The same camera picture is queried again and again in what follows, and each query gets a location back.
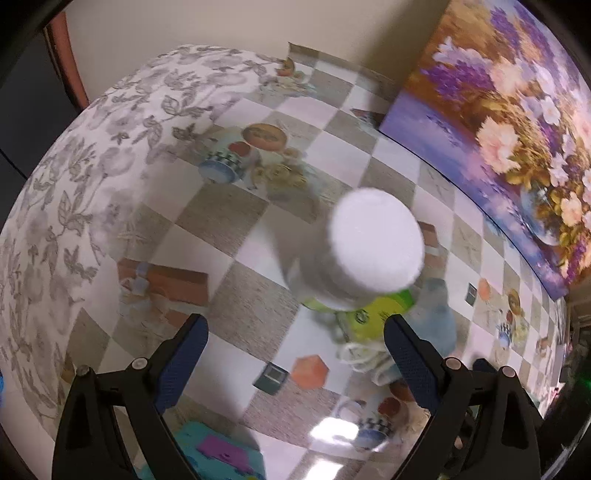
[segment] white bottle cap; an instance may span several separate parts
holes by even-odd
[[[408,208],[378,189],[342,197],[327,225],[331,278],[349,292],[384,294],[416,280],[424,262],[421,229]]]

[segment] checkered tablecloth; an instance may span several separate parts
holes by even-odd
[[[194,150],[185,148],[142,192],[112,251],[209,275],[210,304],[204,313],[210,339],[179,404],[165,414],[173,432],[192,419],[255,442],[269,480],[303,479],[321,460],[340,465],[337,479],[390,478],[410,449],[409,440],[360,453],[309,436],[341,403],[377,388],[367,375],[337,360],[334,332],[286,288],[284,271],[318,215],[350,189],[370,186],[393,194],[419,221],[433,225],[444,267],[427,267],[417,288],[426,276],[445,279],[457,325],[453,355],[466,365],[483,357],[496,367],[512,366],[523,386],[540,399],[554,364],[557,306],[519,252],[469,198],[355,115],[385,113],[394,91],[388,82],[313,50],[292,46],[290,56],[296,70],[309,77],[315,98],[278,95],[253,85],[213,125],[198,122],[201,136],[191,141],[199,143],[226,127],[278,125],[288,132],[288,145],[305,152],[304,162],[320,179],[319,204],[305,195],[270,196],[248,189],[243,181],[213,184],[201,177]],[[163,96],[154,101],[160,104]],[[190,118],[179,118],[177,128],[189,123]],[[487,301],[476,293],[481,277],[491,287]],[[98,372],[121,369],[134,357],[150,355],[161,340],[119,316],[116,278],[116,262],[107,257],[69,336],[66,351],[74,365],[90,365]],[[518,293],[522,325],[504,349],[493,319],[507,315],[511,290]],[[167,326],[159,335],[174,332]],[[546,336],[550,346],[542,357],[536,345]],[[302,390],[288,379],[271,396],[253,386],[267,362],[290,371],[297,358],[315,354],[329,368],[323,388]],[[409,406],[413,418],[422,415],[415,407]],[[141,452],[129,422],[123,412],[118,418],[139,465]]]

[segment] canvas print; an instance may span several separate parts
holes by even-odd
[[[380,130],[462,189],[553,299],[591,268],[591,92],[516,0],[452,0]]]

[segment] purple flower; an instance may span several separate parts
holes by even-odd
[[[554,80],[558,81],[559,75],[558,68],[554,62],[554,53],[550,48],[548,39],[538,27],[536,19],[522,5],[516,5],[515,10],[517,11],[517,15],[519,15],[521,28],[523,28],[529,35],[532,43],[540,50],[543,60],[542,63],[550,71]]]
[[[554,154],[560,151],[562,148],[562,137],[560,135],[560,132],[554,125],[550,125],[545,120],[543,120],[543,118],[540,118],[538,120],[538,123],[540,124],[542,133],[544,134],[546,143],[550,148],[550,153],[552,154],[552,156],[554,156]]]
[[[436,92],[448,100],[462,100],[462,87],[493,90],[494,84],[484,67],[458,61],[455,67],[437,63],[423,74],[435,84]]]
[[[456,74],[460,82],[470,85],[480,90],[493,90],[495,85],[492,83],[490,75],[484,67],[473,67],[463,61],[456,64]]]
[[[499,7],[495,7],[491,12],[491,24],[497,32],[503,35],[514,52],[521,52],[521,42],[519,34],[515,25],[513,25],[507,18],[505,11]]]
[[[566,272],[566,282],[572,283],[579,273],[579,267],[581,264],[581,260],[583,255],[587,251],[587,245],[585,244],[584,240],[579,240],[574,247],[573,253],[570,255],[569,258],[569,269]]]
[[[448,100],[460,99],[460,79],[455,69],[442,63],[437,63],[428,70],[423,70],[431,83],[435,84],[435,91]]]

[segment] pink flower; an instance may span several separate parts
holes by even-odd
[[[498,124],[487,116],[476,137],[480,144],[482,158],[496,173],[506,173],[512,168],[521,168],[516,161],[509,159],[519,144],[519,137],[512,125]]]
[[[589,113],[577,109],[573,115],[574,134],[583,140],[585,148],[591,150],[591,119]]]
[[[553,187],[562,187],[569,180],[569,175],[562,169],[562,167],[549,168],[548,173],[550,173],[550,183]]]
[[[560,209],[566,226],[575,226],[583,217],[583,205],[575,192],[570,192],[570,199],[560,201]]]
[[[560,266],[560,275],[562,278],[566,278],[569,274],[569,259],[564,260],[564,263]]]
[[[587,244],[587,250],[585,250],[585,256],[581,261],[581,266],[583,268],[589,268],[591,266],[591,243]]]
[[[562,166],[566,165],[566,160],[562,155],[556,152],[552,160],[550,160],[550,164],[552,165],[552,168],[562,168]]]
[[[562,152],[565,158],[568,158],[577,151],[577,144],[574,142],[573,137],[570,133],[565,133],[562,136]]]
[[[513,96],[518,90],[527,86],[519,65],[512,64],[505,57],[491,68],[491,79],[495,89],[501,95]]]
[[[585,188],[591,190],[591,169],[587,169],[583,172],[583,185],[585,185]]]
[[[554,86],[554,79],[552,78],[552,74],[546,68],[541,65],[538,65],[534,62],[535,68],[535,79],[540,84],[542,91],[546,95],[550,95],[551,97],[556,95],[556,87]]]
[[[542,107],[542,114],[546,123],[551,125],[560,124],[560,110],[556,108],[552,98],[547,96],[543,100],[540,100],[540,106]]]

